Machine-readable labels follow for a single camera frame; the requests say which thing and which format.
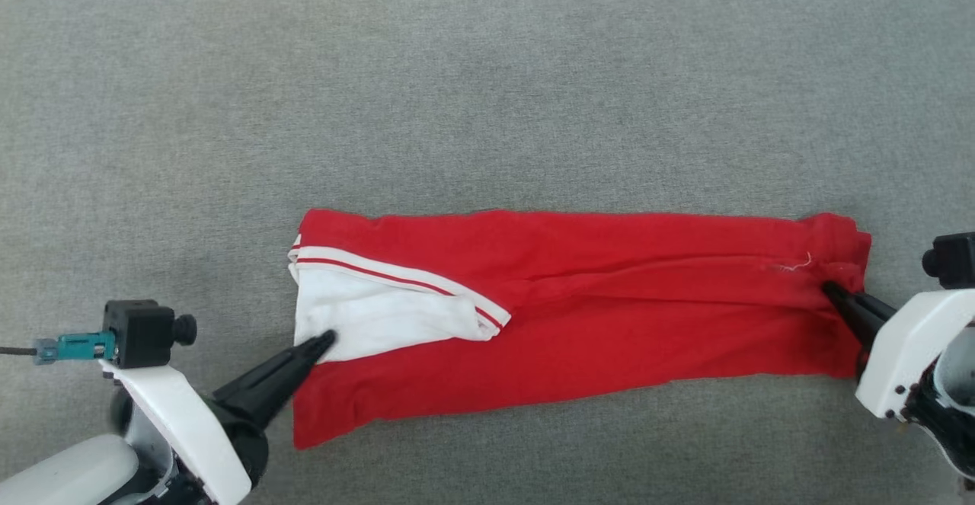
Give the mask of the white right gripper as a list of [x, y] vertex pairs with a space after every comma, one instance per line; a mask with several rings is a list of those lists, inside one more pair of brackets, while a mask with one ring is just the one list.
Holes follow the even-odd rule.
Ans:
[[922, 291], [898, 311], [839, 283], [822, 291], [859, 342], [855, 396], [878, 418], [900, 414], [913, 384], [975, 320], [975, 289]]

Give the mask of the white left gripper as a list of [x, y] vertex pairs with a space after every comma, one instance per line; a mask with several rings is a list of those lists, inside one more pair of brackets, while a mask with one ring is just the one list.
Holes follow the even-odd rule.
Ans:
[[118, 419], [140, 464], [100, 505], [239, 505], [266, 473], [266, 429], [335, 342], [337, 332], [325, 331], [209, 396], [171, 366], [103, 362], [121, 385]]

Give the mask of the red garment with white stripes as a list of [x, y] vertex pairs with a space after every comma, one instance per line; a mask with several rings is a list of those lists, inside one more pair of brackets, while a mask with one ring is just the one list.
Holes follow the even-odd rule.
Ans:
[[337, 343], [297, 392], [293, 442], [673, 380], [850, 378], [858, 345], [821, 287], [863, 290], [870, 250], [831, 213], [313, 209], [288, 254], [295, 340]]

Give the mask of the grey fabric sofa cushion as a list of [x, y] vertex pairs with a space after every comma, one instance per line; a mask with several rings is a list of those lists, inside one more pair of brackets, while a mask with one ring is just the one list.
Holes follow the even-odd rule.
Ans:
[[[0, 343], [195, 315], [209, 392], [292, 342], [308, 209], [852, 217], [868, 290], [975, 230], [975, 0], [0, 0]], [[958, 505], [850, 381], [373, 423], [253, 505]]]

